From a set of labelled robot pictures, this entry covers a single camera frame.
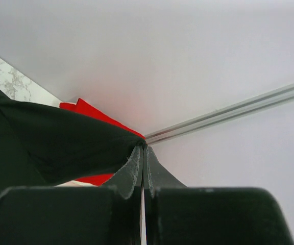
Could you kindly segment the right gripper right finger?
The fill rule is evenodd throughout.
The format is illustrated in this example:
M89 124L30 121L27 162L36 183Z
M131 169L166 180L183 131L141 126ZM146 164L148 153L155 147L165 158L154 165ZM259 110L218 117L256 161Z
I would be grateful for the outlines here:
M276 199L254 187L187 187L143 153L148 244L294 244Z

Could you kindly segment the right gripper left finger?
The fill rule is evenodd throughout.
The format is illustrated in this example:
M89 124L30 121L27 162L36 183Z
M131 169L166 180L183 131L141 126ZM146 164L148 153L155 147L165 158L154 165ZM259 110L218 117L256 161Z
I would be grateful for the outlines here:
M143 148L99 187L14 187L0 196L0 244L140 244Z

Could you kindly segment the black t shirt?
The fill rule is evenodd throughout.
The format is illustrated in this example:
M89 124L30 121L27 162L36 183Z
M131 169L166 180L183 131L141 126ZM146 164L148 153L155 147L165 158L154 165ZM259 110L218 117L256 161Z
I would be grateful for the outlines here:
M118 171L145 140L56 107L0 91L0 194L13 186L56 186Z

